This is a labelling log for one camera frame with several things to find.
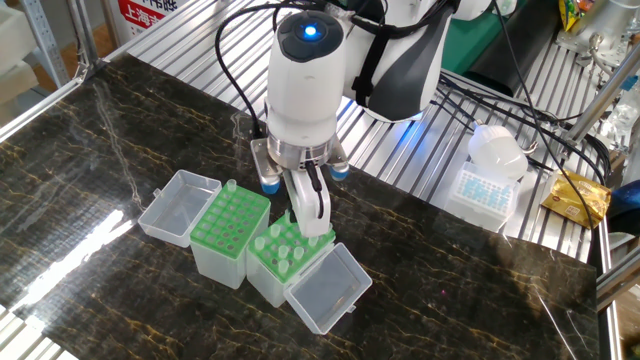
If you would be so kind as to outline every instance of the black cable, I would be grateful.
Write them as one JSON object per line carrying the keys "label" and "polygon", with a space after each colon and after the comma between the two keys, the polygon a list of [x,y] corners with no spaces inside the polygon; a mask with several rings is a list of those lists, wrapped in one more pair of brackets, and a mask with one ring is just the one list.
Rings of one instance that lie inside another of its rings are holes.
{"label": "black cable", "polygon": [[[282,4],[288,4],[291,1],[292,0],[283,0]],[[276,30],[278,30],[278,13],[279,12],[280,12],[280,8],[277,8],[277,9],[273,10],[273,17],[271,18],[272,26],[273,26],[273,32],[276,32]]]}
{"label": "black cable", "polygon": [[564,170],[562,164],[560,164],[560,161],[558,161],[558,158],[556,158],[555,154],[553,153],[553,150],[551,149],[549,142],[544,137],[544,133],[542,132],[542,127],[540,126],[538,117],[536,116],[533,100],[531,100],[531,94],[529,94],[529,89],[527,89],[527,83],[525,82],[524,77],[522,76],[522,72],[520,71],[520,67],[518,66],[518,60],[516,58],[515,51],[513,50],[511,39],[509,38],[507,25],[504,23],[504,19],[502,18],[502,14],[500,13],[500,6],[498,6],[498,3],[496,2],[496,0],[491,0],[491,3],[493,3],[496,13],[498,14],[498,19],[500,20],[500,26],[502,27],[502,32],[504,33],[504,37],[507,40],[507,45],[509,46],[509,51],[511,52],[511,58],[513,59],[513,65],[516,68],[516,74],[518,75],[518,79],[520,80],[520,83],[522,83],[522,90],[524,91],[527,101],[529,102],[529,106],[531,107],[531,112],[533,115],[534,124],[536,125],[536,130],[538,131],[538,134],[540,135],[540,138],[542,139],[544,146],[547,148],[547,151],[549,151],[549,155],[551,156],[551,159],[553,159],[553,162],[556,164],[556,166],[558,166],[558,168],[562,172],[562,175],[565,177],[565,179],[567,179],[567,182],[569,183],[569,185],[571,185],[571,188],[573,188],[573,190],[576,192],[576,194],[580,198],[580,201],[584,206],[584,211],[587,213],[587,218],[589,219],[589,229],[591,230],[591,238],[595,240],[597,236],[593,227],[593,219],[591,218],[591,213],[589,212],[589,206],[587,205],[587,202],[584,200],[584,197],[582,196],[582,194],[580,193],[576,185],[569,178],[569,175]]}
{"label": "black cable", "polygon": [[[496,112],[499,112],[499,113],[501,113],[501,114],[502,114],[502,115],[504,115],[504,116],[508,116],[508,117],[510,117],[510,118],[512,118],[512,119],[514,119],[514,120],[516,120],[516,121],[518,121],[518,122],[520,122],[520,123],[523,123],[524,125],[527,125],[527,126],[529,126],[529,127],[536,128],[536,126],[535,126],[535,124],[534,124],[533,122],[528,121],[528,120],[526,120],[525,118],[523,118],[523,117],[521,117],[521,116],[518,116],[518,115],[516,115],[516,114],[513,114],[513,113],[511,113],[511,112],[509,112],[509,111],[507,111],[507,110],[505,110],[505,109],[502,109],[502,108],[500,108],[500,107],[498,107],[498,106],[495,106],[494,104],[491,104],[491,103],[489,103],[489,102],[487,102],[487,101],[483,100],[481,97],[478,97],[478,96],[475,96],[475,95],[470,94],[469,92],[467,92],[467,91],[466,91],[466,89],[463,89],[463,88],[462,88],[462,87],[460,87],[458,84],[452,83],[451,85],[452,85],[452,87],[453,87],[456,91],[461,92],[463,95],[465,95],[465,96],[469,97],[469,98],[470,98],[470,99],[472,99],[473,101],[475,101],[475,102],[477,102],[477,103],[479,103],[479,104],[481,104],[481,105],[483,105],[483,106],[485,106],[485,107],[487,107],[487,108],[489,108],[489,109],[492,109],[492,110],[494,110],[494,111],[496,111]],[[600,169],[598,169],[597,165],[596,165],[596,164],[595,164],[595,163],[594,163],[594,162],[593,162],[593,161],[592,161],[588,156],[586,156],[585,154],[583,154],[583,153],[582,153],[579,149],[577,149],[575,146],[573,146],[573,145],[571,145],[571,144],[567,143],[564,139],[562,139],[561,137],[557,136],[557,135],[556,135],[556,134],[554,134],[553,132],[551,132],[551,131],[549,131],[549,130],[546,130],[546,129],[542,129],[542,131],[543,131],[543,133],[544,133],[544,134],[546,134],[547,136],[551,137],[553,140],[555,140],[555,141],[559,142],[560,144],[562,144],[562,145],[566,146],[567,148],[571,149],[571,151],[573,151],[576,155],[578,155],[580,158],[582,158],[582,160],[584,160],[584,161],[585,161],[585,162],[586,162],[586,163],[587,163],[587,164],[588,164],[588,165],[593,169],[593,171],[594,171],[594,173],[596,174],[596,176],[598,177],[598,179],[599,179],[600,183],[601,183],[601,184],[605,184],[605,177],[602,175],[602,173],[600,172]],[[606,163],[606,162],[608,162],[608,160],[609,160],[608,156],[601,157],[601,158],[602,158],[602,160],[603,160],[603,163]]]}
{"label": "black cable", "polygon": [[218,27],[218,31],[216,32],[214,48],[216,50],[216,57],[218,58],[218,64],[220,65],[222,72],[224,72],[224,74],[229,79],[229,82],[231,82],[231,85],[233,85],[233,87],[236,89],[236,91],[242,98],[242,101],[244,102],[245,106],[249,110],[249,113],[251,114],[251,120],[253,121],[253,137],[255,139],[263,137],[262,129],[260,129],[260,121],[258,120],[258,115],[253,109],[253,105],[251,104],[251,101],[249,101],[249,99],[247,98],[247,95],[244,93],[240,85],[238,85],[238,82],[233,78],[233,75],[225,65],[224,60],[222,59],[222,51],[220,50],[220,41],[222,39],[222,32],[224,31],[224,28],[227,27],[229,23],[231,23],[233,20],[237,19],[238,17],[249,14],[251,12],[255,12],[255,11],[269,10],[269,9],[283,9],[283,8],[298,9],[298,10],[317,10],[318,9],[317,6],[311,5],[311,3],[309,5],[279,3],[279,4],[263,4],[263,5],[252,6],[252,7],[239,10],[236,13],[230,15],[220,24],[220,27]]}
{"label": "black cable", "polygon": [[473,132],[473,128],[469,125],[467,125],[467,123],[465,123],[463,120],[461,120],[460,118],[458,118],[454,113],[451,112],[451,110],[447,109],[446,107],[444,107],[444,104],[440,104],[435,100],[431,100],[430,104],[435,105],[435,106],[439,106],[442,108],[442,110],[444,110],[444,112],[446,112],[447,114],[449,114],[449,116],[451,116],[452,119],[458,121],[460,124],[462,124],[462,126],[464,126],[467,130],[470,130],[471,132]]}
{"label": "black cable", "polygon": [[316,170],[316,164],[313,161],[308,160],[304,163],[304,168],[305,170],[307,170],[307,174],[309,175],[309,179],[311,180],[311,187],[316,193],[318,193],[318,199],[320,199],[318,219],[322,219],[322,217],[324,217],[324,201],[322,201],[322,183],[318,178],[318,170]]}
{"label": "black cable", "polygon": [[538,167],[538,168],[541,168],[541,169],[544,169],[544,170],[547,170],[547,171],[553,171],[552,168],[548,167],[547,165],[541,163],[540,161],[538,161],[538,160],[536,160],[536,159],[534,159],[534,158],[532,158],[530,156],[527,156],[527,161],[529,161],[529,165],[531,165],[531,166],[535,166],[535,167]]}
{"label": "black cable", "polygon": [[472,123],[476,121],[473,115],[469,114],[465,109],[462,108],[462,106],[458,105],[455,101],[451,100],[448,94],[445,94],[444,91],[442,91],[441,89],[437,89],[437,90],[440,93],[440,95],[444,97],[445,101],[447,101],[450,104],[453,104],[458,109],[458,111],[460,111],[462,115],[466,116],[467,119],[471,120]]}
{"label": "black cable", "polygon": [[[433,20],[436,16],[443,14],[446,11],[455,12],[457,7],[457,0],[439,0],[435,3],[427,13],[418,21],[416,24],[404,27],[397,27],[394,25],[384,25],[387,27],[389,33],[391,34],[391,39],[401,39],[407,37],[419,29],[431,24],[431,20]],[[380,27],[383,24],[375,23],[370,20],[361,18],[359,16],[353,16],[351,18],[351,22],[358,26],[359,28],[373,34],[377,35],[380,31]]]}
{"label": "black cable", "polygon": [[387,18],[387,12],[389,12],[389,1],[388,0],[382,0],[384,2],[384,15],[382,16],[382,20],[386,21]]}
{"label": "black cable", "polygon": [[362,10],[364,10],[367,7],[367,5],[369,5],[369,3],[371,3],[371,0],[366,0],[365,2],[363,2],[362,6],[360,6],[360,8],[356,10],[356,13],[354,16],[359,16]]}
{"label": "black cable", "polygon": [[[449,79],[445,74],[440,74],[440,82],[443,83],[443,84],[446,84],[446,85],[448,85],[450,87],[451,86],[458,87],[458,84],[456,84],[453,80]],[[484,93],[473,91],[473,90],[470,90],[470,89],[463,89],[461,87],[460,87],[460,89],[462,89],[465,92],[465,94],[472,94],[472,95],[475,95],[477,97],[481,97],[483,99],[500,101],[500,102],[503,102],[503,103],[508,103],[508,104],[517,106],[520,110],[522,110],[523,113],[525,113],[525,115],[527,115],[529,117],[532,117],[531,116],[531,109],[529,108],[529,105],[522,104],[519,101],[508,99],[508,98],[503,98],[503,97],[499,97],[499,96],[495,96],[495,95],[484,94]],[[565,118],[558,118],[557,116],[555,116],[554,114],[552,114],[549,111],[540,110],[540,109],[535,109],[535,110],[538,113],[538,118],[542,118],[540,120],[544,120],[544,121],[548,121],[548,122],[563,122],[563,121],[573,120],[573,119],[576,119],[576,118],[578,118],[578,117],[580,117],[582,115],[582,113],[580,113],[580,114],[572,115],[572,116],[565,117]]]}

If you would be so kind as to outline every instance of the robotic arm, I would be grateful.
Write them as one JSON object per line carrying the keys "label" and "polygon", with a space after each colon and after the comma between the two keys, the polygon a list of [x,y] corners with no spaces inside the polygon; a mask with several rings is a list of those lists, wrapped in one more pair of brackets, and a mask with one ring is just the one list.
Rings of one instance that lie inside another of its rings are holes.
{"label": "robotic arm", "polygon": [[[275,193],[284,177],[304,236],[330,229],[320,167],[328,165],[335,180],[348,173],[336,136],[342,96],[379,119],[419,114],[435,92],[451,18],[473,19],[490,2],[341,0],[341,8],[297,13],[278,27],[265,104],[268,136],[251,148],[265,192]],[[362,4],[363,17],[356,19],[348,10]]]}

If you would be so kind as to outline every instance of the blue indicator light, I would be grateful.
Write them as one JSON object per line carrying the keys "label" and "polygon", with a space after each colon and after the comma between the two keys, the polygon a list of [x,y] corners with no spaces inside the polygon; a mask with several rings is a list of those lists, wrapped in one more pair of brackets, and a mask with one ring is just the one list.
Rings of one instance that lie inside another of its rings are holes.
{"label": "blue indicator light", "polygon": [[322,33],[318,30],[318,24],[302,25],[302,39],[305,41],[316,41],[322,38]]}
{"label": "blue indicator light", "polygon": [[315,28],[315,26],[309,25],[304,29],[304,34],[308,37],[314,37],[317,33],[318,30]]}

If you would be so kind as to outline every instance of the metal grating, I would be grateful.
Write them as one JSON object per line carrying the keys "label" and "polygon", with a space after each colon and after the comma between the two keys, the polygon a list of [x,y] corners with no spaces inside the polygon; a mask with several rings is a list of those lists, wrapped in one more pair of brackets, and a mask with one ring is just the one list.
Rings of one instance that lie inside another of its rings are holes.
{"label": "metal grating", "polygon": [[42,324],[33,317],[22,321],[0,306],[0,359],[76,360],[42,335]]}
{"label": "metal grating", "polygon": [[[213,49],[215,31],[228,14],[264,2],[190,2],[181,9],[179,16],[164,22],[128,51],[181,81],[246,111],[217,63]],[[281,18],[288,13],[282,11]],[[227,66],[261,117],[264,116],[271,42],[271,12],[253,13],[236,20],[227,29],[222,42]],[[575,58],[575,53],[552,42],[541,52],[527,77],[527,85],[539,108],[565,117],[583,111],[593,99],[596,86],[606,79],[602,78],[599,69],[577,65]],[[464,87],[492,93],[464,79],[457,78],[457,81]],[[539,141],[534,129],[506,120],[455,93],[444,94],[476,118],[508,127],[517,134],[523,147]],[[438,94],[435,100],[440,105],[430,106],[421,118],[390,124],[373,119],[355,102],[343,99],[338,111],[338,136],[353,166],[443,208],[449,184],[469,158],[467,142],[471,134],[451,114],[465,122],[467,119],[453,107],[442,105],[442,95]],[[516,111],[509,105],[501,106]],[[591,153],[584,146],[583,149],[596,160],[595,152]],[[551,166],[551,158],[543,146],[534,157]],[[567,168],[594,178],[591,169],[577,156],[569,159]],[[536,242],[586,262],[590,233],[539,206],[548,179],[549,174],[529,169],[522,180],[516,214],[501,233]]]}

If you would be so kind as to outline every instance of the white container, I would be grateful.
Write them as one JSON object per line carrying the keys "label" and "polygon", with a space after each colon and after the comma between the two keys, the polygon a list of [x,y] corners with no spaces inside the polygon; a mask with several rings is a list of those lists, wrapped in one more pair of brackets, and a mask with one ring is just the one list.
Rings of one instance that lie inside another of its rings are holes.
{"label": "white container", "polygon": [[6,74],[0,75],[0,105],[38,85],[36,74],[29,64],[18,61]]}
{"label": "white container", "polygon": [[24,13],[0,6],[0,76],[36,48]]}
{"label": "white container", "polygon": [[179,170],[138,219],[149,236],[189,246],[190,233],[221,190],[218,180]]}
{"label": "white container", "polygon": [[237,289],[247,274],[245,249],[269,226],[271,203],[229,180],[211,206],[192,230],[193,257],[201,275]]}
{"label": "white container", "polygon": [[314,334],[327,334],[371,286],[369,275],[343,244],[327,243],[303,268],[282,283],[247,250],[247,278],[271,305],[288,301]]}
{"label": "white container", "polygon": [[513,215],[520,183],[466,162],[449,191],[445,211],[491,231],[498,231]]}
{"label": "white container", "polygon": [[518,180],[529,167],[527,157],[504,126],[479,125],[469,140],[473,163],[492,173]]}

